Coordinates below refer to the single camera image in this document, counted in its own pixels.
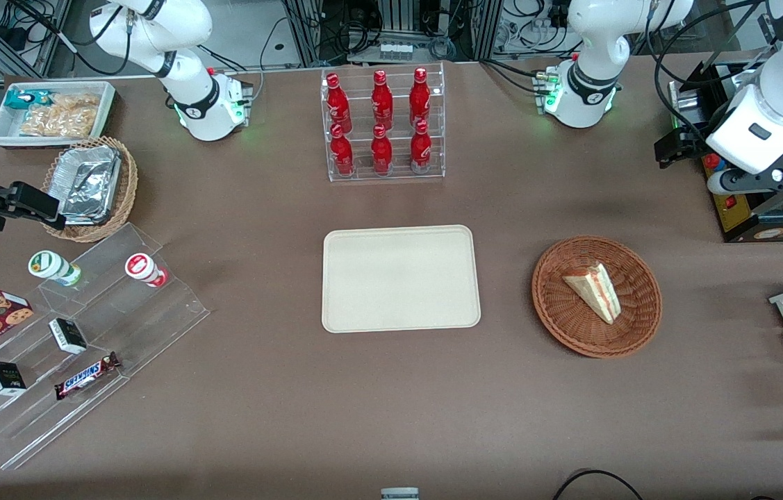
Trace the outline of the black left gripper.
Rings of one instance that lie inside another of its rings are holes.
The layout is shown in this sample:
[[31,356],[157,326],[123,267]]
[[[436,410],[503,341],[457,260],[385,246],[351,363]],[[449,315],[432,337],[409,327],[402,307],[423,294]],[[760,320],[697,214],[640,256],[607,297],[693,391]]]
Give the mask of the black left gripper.
[[661,169],[686,159],[699,159],[711,149],[697,134],[686,128],[674,128],[654,143],[654,156]]

